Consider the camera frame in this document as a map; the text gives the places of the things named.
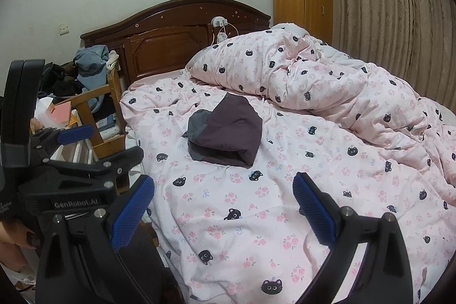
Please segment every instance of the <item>comforter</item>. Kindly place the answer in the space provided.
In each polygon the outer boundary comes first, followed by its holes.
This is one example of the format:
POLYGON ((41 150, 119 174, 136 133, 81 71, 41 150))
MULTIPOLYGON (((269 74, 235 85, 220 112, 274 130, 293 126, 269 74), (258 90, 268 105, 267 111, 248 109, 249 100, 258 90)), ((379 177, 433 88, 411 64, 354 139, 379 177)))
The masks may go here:
POLYGON ((456 127, 405 81, 374 64, 336 63, 338 56, 311 36, 254 32, 201 54, 190 68, 200 82, 164 79, 124 95, 122 111, 156 184, 148 217, 189 302, 299 298, 328 249, 298 212, 297 171, 360 215, 395 213, 414 302, 445 269, 456 249, 456 127), (263 120, 249 170, 192 161, 182 137, 193 112, 213 110, 225 88, 245 95, 263 120))

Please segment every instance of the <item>screw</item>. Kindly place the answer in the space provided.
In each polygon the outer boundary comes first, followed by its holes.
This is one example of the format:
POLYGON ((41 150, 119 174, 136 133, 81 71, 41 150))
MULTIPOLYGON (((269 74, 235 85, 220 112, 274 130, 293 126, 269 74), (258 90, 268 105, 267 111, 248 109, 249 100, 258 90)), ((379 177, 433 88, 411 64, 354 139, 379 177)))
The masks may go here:
POLYGON ((55 224, 60 223, 62 221, 62 216, 60 214, 56 214, 52 217, 52 221, 55 224))
POLYGON ((346 217, 351 217, 354 214, 355 211, 350 206, 343 206, 341 208, 341 212, 346 217))
POLYGON ((93 212, 95 218, 103 218, 106 215, 106 210, 104 209, 97 209, 93 212))
POLYGON ((114 187, 114 183, 110 180, 107 180, 106 182, 103 183, 104 188, 110 189, 114 187))
POLYGON ((388 222, 394 222, 396 220, 396 217, 393 213, 385 213, 383 214, 382 218, 386 219, 388 222))

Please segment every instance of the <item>black cat pattern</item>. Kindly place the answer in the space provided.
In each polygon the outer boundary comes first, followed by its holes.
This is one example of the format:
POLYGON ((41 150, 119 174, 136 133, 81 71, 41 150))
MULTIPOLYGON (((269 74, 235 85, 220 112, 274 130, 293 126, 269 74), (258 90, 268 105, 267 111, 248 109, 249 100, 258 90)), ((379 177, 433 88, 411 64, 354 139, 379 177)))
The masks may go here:
POLYGON ((198 254, 198 257, 200 258, 200 260, 207 265, 207 263, 209 262, 209 260, 213 260, 214 257, 211 255, 211 253, 209 252, 209 250, 203 250, 201 251, 199 254, 198 254))
POLYGON ((256 170, 252 174, 250 174, 249 179, 252 181, 257 181, 259 177, 261 177, 262 175, 263 174, 259 170, 256 170))
POLYGON ((183 178, 177 178, 174 182, 173 185, 176 187, 182 187, 185 184, 185 177, 183 178))
POLYGON ((225 217, 224 221, 231 221, 233 219, 239 219, 241 217, 241 212, 238 209, 230 209, 228 216, 225 217))
POLYGON ((261 291, 268 295, 277 295, 282 291, 282 281, 277 280, 277 281, 264 281, 263 284, 261 285, 261 291))
POLYGON ((355 156, 358 153, 358 149, 356 147, 349 147, 347 150, 348 156, 355 156))
POLYGON ((168 158, 167 154, 158 154, 157 161, 166 160, 168 158))

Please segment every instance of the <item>beige curtain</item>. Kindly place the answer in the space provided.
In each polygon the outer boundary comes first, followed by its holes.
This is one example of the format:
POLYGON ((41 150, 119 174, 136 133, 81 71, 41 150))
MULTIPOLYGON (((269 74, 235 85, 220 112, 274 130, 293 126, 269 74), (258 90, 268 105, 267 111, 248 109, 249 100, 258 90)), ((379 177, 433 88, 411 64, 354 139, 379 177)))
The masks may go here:
POLYGON ((453 0, 334 0, 332 44, 456 112, 453 0))

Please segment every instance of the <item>dark nail polish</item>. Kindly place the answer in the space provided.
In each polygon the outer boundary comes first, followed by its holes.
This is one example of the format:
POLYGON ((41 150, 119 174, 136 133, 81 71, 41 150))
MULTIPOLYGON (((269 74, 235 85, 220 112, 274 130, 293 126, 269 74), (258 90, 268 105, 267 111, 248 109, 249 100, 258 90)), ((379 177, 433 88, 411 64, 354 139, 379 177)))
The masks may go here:
POLYGON ((33 247, 40 247, 40 239, 35 233, 27 232, 27 244, 33 247))

